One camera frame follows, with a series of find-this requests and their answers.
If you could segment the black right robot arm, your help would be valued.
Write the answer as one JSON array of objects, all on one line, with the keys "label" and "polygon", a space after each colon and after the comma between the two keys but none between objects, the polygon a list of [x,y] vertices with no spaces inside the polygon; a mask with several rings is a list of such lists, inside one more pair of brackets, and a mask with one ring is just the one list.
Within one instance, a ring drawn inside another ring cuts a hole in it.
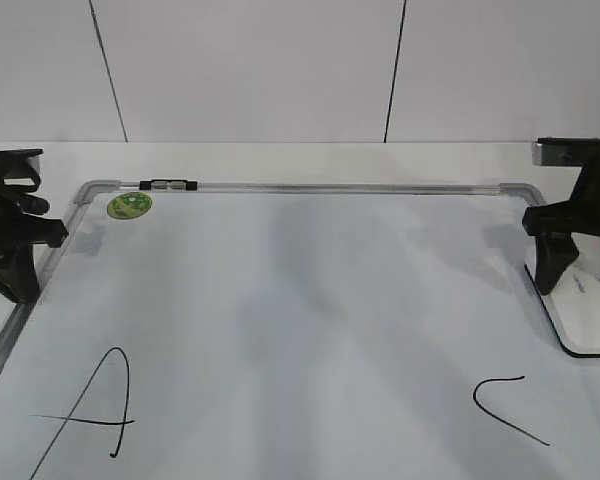
[{"label": "black right robot arm", "polygon": [[535,239],[534,283],[542,295],[556,287],[579,250],[574,233],[600,238],[600,139],[540,137],[536,141],[542,166],[579,166],[568,199],[526,209],[522,226]]}]

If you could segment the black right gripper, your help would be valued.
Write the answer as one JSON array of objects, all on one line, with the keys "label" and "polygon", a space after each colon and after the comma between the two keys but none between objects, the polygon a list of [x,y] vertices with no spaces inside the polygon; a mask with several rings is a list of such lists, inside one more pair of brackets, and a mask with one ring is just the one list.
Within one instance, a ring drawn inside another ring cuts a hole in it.
[{"label": "black right gripper", "polygon": [[579,256],[570,233],[600,237],[600,202],[566,200],[529,207],[522,225],[536,236],[534,283],[541,295],[549,295]]}]

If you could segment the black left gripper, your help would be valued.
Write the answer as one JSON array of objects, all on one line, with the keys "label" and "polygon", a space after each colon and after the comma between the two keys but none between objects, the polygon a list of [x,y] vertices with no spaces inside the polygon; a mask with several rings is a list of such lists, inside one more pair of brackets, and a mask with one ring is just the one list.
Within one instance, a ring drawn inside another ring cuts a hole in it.
[{"label": "black left gripper", "polygon": [[49,219],[49,202],[34,193],[41,184],[34,169],[0,172],[0,294],[13,303],[40,295],[33,247],[59,248],[68,236],[60,219]]}]

